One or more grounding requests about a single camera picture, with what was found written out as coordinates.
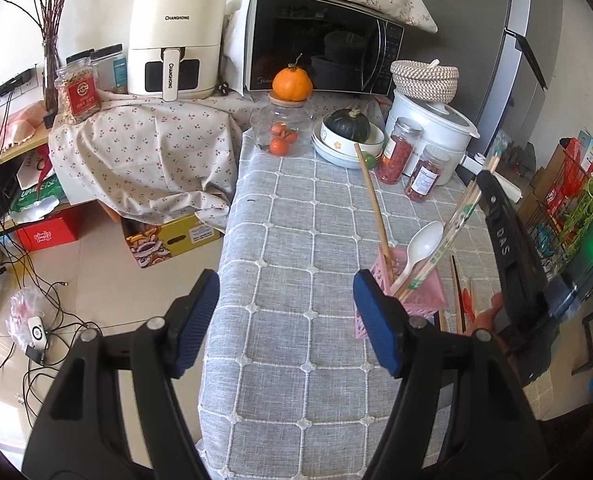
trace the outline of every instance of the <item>dark green squash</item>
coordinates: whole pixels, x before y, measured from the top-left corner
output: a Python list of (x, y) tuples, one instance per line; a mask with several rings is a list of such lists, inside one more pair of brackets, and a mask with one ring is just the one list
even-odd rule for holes
[(324, 118), (323, 123), (338, 136), (354, 142), (366, 142), (370, 136), (370, 121), (360, 110), (336, 110)]

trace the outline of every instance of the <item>blue gripper pad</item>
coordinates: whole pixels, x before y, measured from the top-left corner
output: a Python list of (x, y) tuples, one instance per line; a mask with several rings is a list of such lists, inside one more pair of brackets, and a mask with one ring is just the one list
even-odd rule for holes
[(372, 273), (365, 269), (354, 276), (354, 302), (378, 362), (393, 377), (400, 377), (403, 363), (397, 346), (407, 322), (405, 309), (396, 298), (385, 296)]
[(220, 294), (218, 274), (206, 269), (189, 295), (177, 298), (165, 315), (168, 326), (168, 360), (171, 377), (180, 378), (192, 368), (214, 314)]

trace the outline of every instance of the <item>white air fryer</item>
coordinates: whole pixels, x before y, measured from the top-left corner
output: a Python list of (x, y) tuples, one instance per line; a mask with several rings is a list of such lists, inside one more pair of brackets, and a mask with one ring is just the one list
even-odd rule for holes
[(131, 94), (202, 99), (217, 85), (225, 0), (134, 0)]

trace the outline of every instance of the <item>silver bolt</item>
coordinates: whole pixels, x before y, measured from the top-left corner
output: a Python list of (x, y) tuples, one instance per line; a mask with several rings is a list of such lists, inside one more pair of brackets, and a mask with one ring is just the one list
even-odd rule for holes
[(83, 341), (84, 343), (89, 343), (90, 341), (94, 341), (94, 338), (96, 336), (97, 331), (93, 328), (89, 328), (81, 333), (81, 341)]
[(160, 330), (165, 326), (165, 319), (161, 316), (150, 317), (147, 320), (147, 328), (150, 330)]
[(490, 341), (492, 341), (492, 334), (489, 333), (484, 328), (478, 329), (475, 332), (475, 334), (476, 334), (476, 339), (478, 339), (479, 341), (483, 341), (484, 343), (489, 343)]
[(424, 328), (425, 325), (427, 325), (427, 319), (425, 319), (424, 317), (420, 317), (420, 316), (411, 316), (409, 318), (409, 325), (412, 328)]

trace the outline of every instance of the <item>microwave handle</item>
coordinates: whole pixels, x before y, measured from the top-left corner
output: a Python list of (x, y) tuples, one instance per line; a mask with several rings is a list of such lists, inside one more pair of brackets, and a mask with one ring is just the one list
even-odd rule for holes
[(372, 73), (366, 79), (365, 78), (365, 60), (367, 58), (367, 54), (371, 43), (368, 43), (368, 48), (366, 48), (365, 52), (363, 53), (363, 58), (361, 59), (361, 91), (365, 91), (365, 89), (369, 86), (376, 74), (376, 69), (380, 65), (380, 57), (383, 52), (383, 46), (385, 43), (385, 24), (381, 20), (377, 20), (377, 31), (375, 32), (378, 37), (378, 46), (377, 46), (377, 55), (376, 60), (374, 61), (374, 68), (372, 69)]

